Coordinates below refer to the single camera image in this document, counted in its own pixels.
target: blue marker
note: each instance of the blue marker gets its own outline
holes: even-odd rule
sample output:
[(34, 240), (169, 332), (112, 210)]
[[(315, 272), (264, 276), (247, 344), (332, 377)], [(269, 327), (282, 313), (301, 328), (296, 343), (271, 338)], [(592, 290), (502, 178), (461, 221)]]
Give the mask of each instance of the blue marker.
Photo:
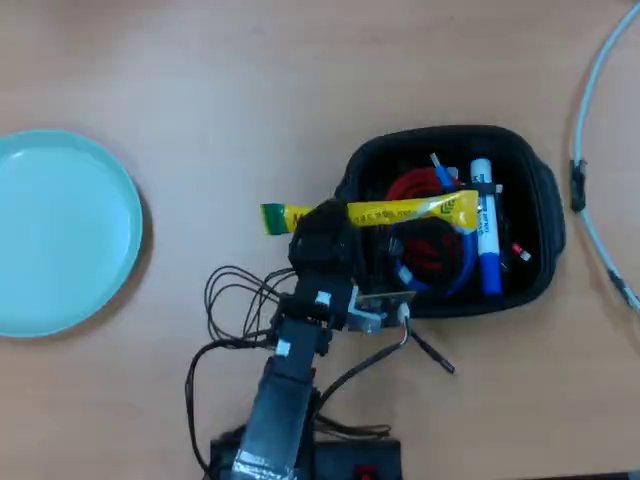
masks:
[[(471, 162), (472, 183), (491, 183), (491, 162), (487, 158), (477, 158)], [(502, 295), (500, 278), (500, 242), (498, 240), (498, 220), (494, 195), (481, 195), (478, 209), (478, 255), (482, 291), (487, 296)]]

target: plate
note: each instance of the plate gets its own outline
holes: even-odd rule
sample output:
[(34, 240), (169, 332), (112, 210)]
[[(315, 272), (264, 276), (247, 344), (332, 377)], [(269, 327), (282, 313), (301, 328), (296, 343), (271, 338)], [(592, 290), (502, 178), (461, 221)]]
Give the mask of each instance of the plate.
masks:
[(0, 335), (49, 335), (96, 313), (141, 240), (138, 192), (103, 147), (60, 130), (0, 138)]

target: black container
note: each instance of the black container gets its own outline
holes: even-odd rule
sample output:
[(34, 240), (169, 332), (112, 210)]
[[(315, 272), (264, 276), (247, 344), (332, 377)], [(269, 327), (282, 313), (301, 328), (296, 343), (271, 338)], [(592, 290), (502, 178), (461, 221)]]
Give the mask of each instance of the black container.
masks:
[[(412, 304), (415, 317), (477, 315), (512, 308), (538, 297), (550, 284), (558, 256), (566, 243), (562, 200), (553, 173), (519, 135), (493, 126), (443, 126), (408, 130), (374, 138), (351, 157), (335, 196), (348, 202), (383, 200), (392, 183), (405, 172), (432, 166), (436, 153), (443, 165), (457, 167), (469, 181), (476, 158), (491, 160), (493, 181), (502, 184), (502, 212), (510, 238), (529, 253), (526, 265), (512, 269), (504, 279), (504, 295), (482, 295), (479, 274), (449, 297), (420, 293)], [(380, 229), (363, 229), (367, 278), (364, 291), (393, 290), (393, 274), (378, 255)]]

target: table surface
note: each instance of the table surface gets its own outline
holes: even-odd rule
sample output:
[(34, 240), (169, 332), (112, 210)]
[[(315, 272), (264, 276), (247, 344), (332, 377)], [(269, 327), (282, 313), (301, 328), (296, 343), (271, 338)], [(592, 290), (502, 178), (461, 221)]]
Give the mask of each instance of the table surface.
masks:
[[(371, 137), (505, 126), (549, 163), (568, 204), (585, 74), (630, 4), (2, 2), (0, 133), (55, 127), (103, 143), (135, 178), (151, 222), (131, 280), (95, 318), (44, 340), (0, 341), (0, 477), (201, 478), (183, 381), (207, 339), (204, 281), (225, 263), (259, 274), (286, 266), (288, 239), (264, 235), (258, 205), (319, 203)], [(640, 257), (630, 255), (640, 238), (639, 49), (636, 25), (604, 72), (585, 152), (595, 222), (640, 287)], [(541, 298), (416, 327), (458, 375), (410, 345), (345, 386), (328, 411), (393, 424), (408, 479), (638, 466), (638, 319), (565, 214), (567, 248)], [(219, 321), (237, 328), (246, 301), (230, 294)], [(318, 385), (396, 335), (340, 335), (318, 362)], [(203, 447), (246, 419), (265, 359), (223, 352), (203, 362)]]

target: wire connector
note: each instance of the wire connector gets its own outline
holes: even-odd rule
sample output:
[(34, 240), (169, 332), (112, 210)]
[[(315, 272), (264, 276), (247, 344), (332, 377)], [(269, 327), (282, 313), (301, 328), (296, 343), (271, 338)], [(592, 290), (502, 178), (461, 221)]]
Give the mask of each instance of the wire connector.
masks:
[(616, 290), (620, 292), (620, 295), (622, 295), (622, 298), (624, 298), (625, 302), (627, 302), (627, 305), (633, 307), (633, 303), (631, 302), (630, 298), (630, 295), (633, 295), (633, 292), (631, 291), (627, 283), (613, 270), (609, 269), (607, 270), (607, 273), (609, 274), (611, 283), (613, 283), (613, 285), (616, 287)]
[(578, 213), (587, 206), (587, 197), (585, 192), (586, 165), (584, 159), (580, 159), (578, 163), (574, 160), (570, 161), (569, 172), (571, 175), (571, 209)]

